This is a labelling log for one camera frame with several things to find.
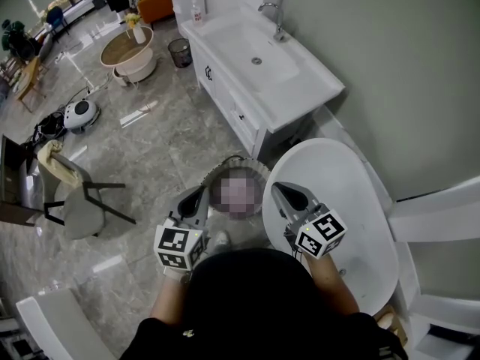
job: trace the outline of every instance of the white sink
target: white sink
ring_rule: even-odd
[[[391,298],[398,282],[398,258],[392,234],[374,187],[358,156],[331,139],[311,139],[290,149],[275,165],[263,195],[263,223],[272,245],[288,254],[287,222],[272,199],[274,182],[309,188],[334,209],[348,227],[331,252],[360,311],[373,315]]]
[[[295,38],[286,34],[284,41],[275,41],[276,25],[248,5],[207,15],[202,27],[189,21],[182,23],[182,28],[272,134],[344,89]],[[262,63],[253,64],[252,58],[260,58]],[[197,71],[199,76],[204,69]]]

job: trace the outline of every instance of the white marker cube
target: white marker cube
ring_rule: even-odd
[[[198,229],[158,225],[153,250],[162,266],[190,271],[206,248],[205,236]]]
[[[347,232],[347,226],[338,213],[331,210],[298,230],[295,245],[303,252],[319,259],[336,248]]]

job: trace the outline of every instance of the soap bottle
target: soap bottle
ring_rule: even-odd
[[[197,0],[192,0],[192,20],[193,24],[197,27],[201,27],[203,25],[202,10],[197,5]]]

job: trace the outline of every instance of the flower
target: flower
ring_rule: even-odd
[[[125,21],[130,28],[135,28],[135,25],[140,21],[140,16],[135,13],[129,13],[125,15]]]

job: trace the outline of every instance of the laundry basket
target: laundry basket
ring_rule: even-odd
[[[270,170],[258,160],[233,155],[203,179],[210,206],[233,220],[249,218],[262,209]]]
[[[177,68],[185,68],[192,63],[192,52],[187,39],[182,38],[172,41],[168,44],[168,50]]]

